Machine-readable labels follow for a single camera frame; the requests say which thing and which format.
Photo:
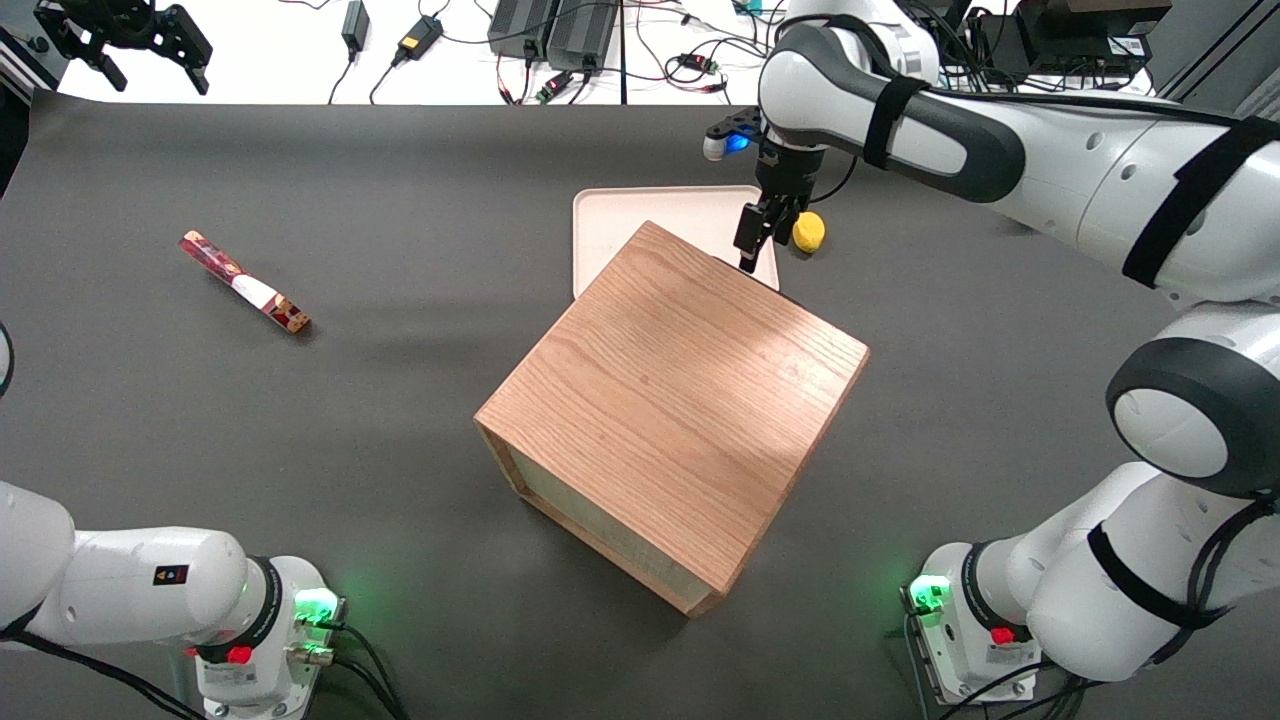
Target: red button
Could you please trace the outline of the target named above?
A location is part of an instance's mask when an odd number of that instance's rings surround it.
[[[227,662],[232,665],[244,665],[250,657],[253,657],[253,648],[251,647],[237,646],[227,651]]]

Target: green led light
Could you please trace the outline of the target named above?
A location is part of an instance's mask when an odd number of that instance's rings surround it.
[[[911,580],[911,587],[908,588],[908,592],[911,594],[911,602],[915,603],[915,609],[919,612],[938,612],[947,598],[951,597],[951,580],[942,575],[920,575]]]
[[[333,620],[338,612],[338,596],[329,588],[298,591],[293,596],[293,616],[305,623]]]

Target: wooden crate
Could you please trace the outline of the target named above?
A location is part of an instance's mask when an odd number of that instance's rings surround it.
[[[865,361],[863,343],[646,223],[475,421],[521,497],[696,618]]]

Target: white tray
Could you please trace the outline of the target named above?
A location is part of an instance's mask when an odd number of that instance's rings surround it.
[[[703,252],[737,266],[733,233],[742,205],[760,199],[749,184],[707,187],[595,187],[573,199],[573,297],[652,220]],[[773,242],[760,249],[753,277],[778,290]]]

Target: black mat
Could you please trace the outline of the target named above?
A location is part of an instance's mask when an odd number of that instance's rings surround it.
[[[420,720],[913,720],[901,641],[883,637],[897,583],[937,544],[1028,529],[1129,461],[1103,388],[1172,313],[1051,240],[859,169],[820,206],[827,246],[783,252],[781,277],[870,364],[728,601],[686,623],[518,501],[471,416],[570,302],[573,195],[750,182],[748,156],[700,158],[723,115],[41,96],[0,204],[17,346],[0,471],[81,528],[218,528],[315,561]],[[829,160],[819,187],[844,169]],[[312,334],[183,255],[189,228]],[[1082,717],[1280,716],[1268,610],[1247,602]],[[166,684],[154,646],[93,652]],[[380,715],[334,670],[312,716]],[[0,651],[0,717],[159,715]]]

